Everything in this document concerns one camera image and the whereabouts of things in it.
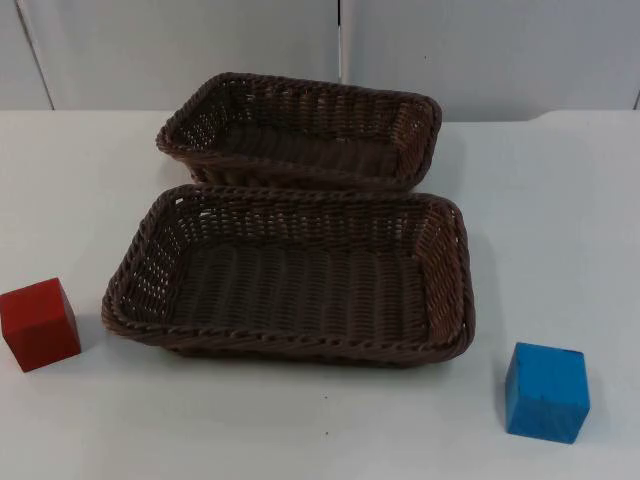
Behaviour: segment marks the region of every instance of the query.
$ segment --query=blue block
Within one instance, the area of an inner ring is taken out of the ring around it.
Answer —
[[[581,352],[517,343],[505,390],[507,432],[575,442],[590,408]]]

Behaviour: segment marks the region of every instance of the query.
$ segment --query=red block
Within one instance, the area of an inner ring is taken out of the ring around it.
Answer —
[[[76,320],[60,280],[0,295],[2,336],[23,371],[80,353]]]

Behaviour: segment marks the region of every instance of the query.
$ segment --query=wooden block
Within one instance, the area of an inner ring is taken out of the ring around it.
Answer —
[[[60,280],[0,295],[2,336],[23,371],[80,353],[75,317]]]
[[[516,344],[506,381],[509,433],[573,443],[589,408],[581,352]]]

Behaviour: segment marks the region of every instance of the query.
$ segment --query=basket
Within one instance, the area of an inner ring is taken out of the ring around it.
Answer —
[[[102,318],[185,355],[440,362],[475,329],[462,216],[426,194],[178,187],[141,222]]]
[[[167,121],[156,144],[198,183],[408,191],[431,165],[441,122],[422,95],[225,73]]]

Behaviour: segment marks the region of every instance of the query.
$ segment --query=rectangular basket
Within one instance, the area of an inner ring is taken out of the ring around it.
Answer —
[[[224,73],[156,144],[201,183],[408,191],[431,165],[441,122],[438,104],[418,94]]]
[[[141,222],[102,317],[185,355],[444,361],[475,329],[462,216],[426,194],[178,187]]]

